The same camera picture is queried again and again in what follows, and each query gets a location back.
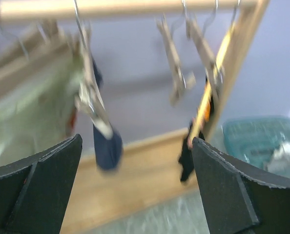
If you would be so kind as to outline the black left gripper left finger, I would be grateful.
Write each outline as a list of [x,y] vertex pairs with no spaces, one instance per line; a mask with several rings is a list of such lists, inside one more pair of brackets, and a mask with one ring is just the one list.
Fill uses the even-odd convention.
[[0,167],[0,234],[58,234],[82,153],[76,134]]

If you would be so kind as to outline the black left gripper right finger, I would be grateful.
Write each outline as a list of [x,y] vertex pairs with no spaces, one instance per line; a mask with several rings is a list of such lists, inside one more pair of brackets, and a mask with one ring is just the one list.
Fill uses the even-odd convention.
[[192,157],[211,234],[290,234],[290,178],[194,138]]

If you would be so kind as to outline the navy underwear cream waistband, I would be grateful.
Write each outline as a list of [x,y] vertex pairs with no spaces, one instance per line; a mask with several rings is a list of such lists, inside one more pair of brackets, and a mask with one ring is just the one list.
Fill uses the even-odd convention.
[[103,171],[115,170],[123,153],[123,141],[120,133],[111,125],[110,121],[104,121],[96,112],[101,107],[94,98],[90,107],[93,110],[93,140],[96,163]]

